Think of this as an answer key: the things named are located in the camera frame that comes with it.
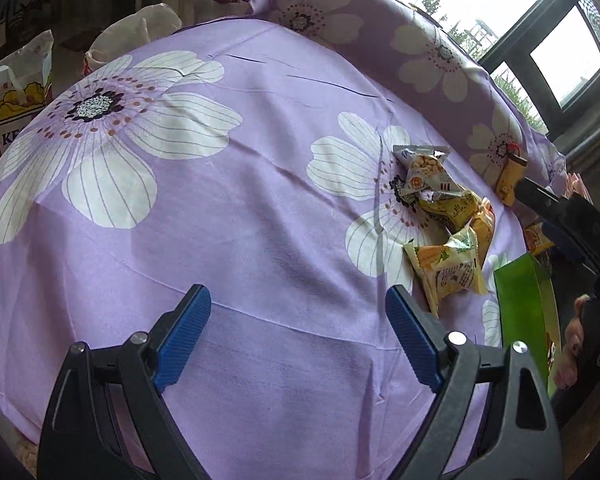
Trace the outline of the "person's right hand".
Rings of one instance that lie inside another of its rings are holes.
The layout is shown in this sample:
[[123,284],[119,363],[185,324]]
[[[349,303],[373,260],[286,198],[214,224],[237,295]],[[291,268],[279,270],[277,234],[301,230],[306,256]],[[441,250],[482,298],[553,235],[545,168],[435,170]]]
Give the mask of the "person's right hand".
[[562,347],[560,359],[554,363],[554,384],[560,390],[572,387],[578,380],[577,357],[580,356],[584,343],[584,329],[581,322],[582,310],[590,299],[582,295],[574,302],[576,315],[565,330],[565,345]]

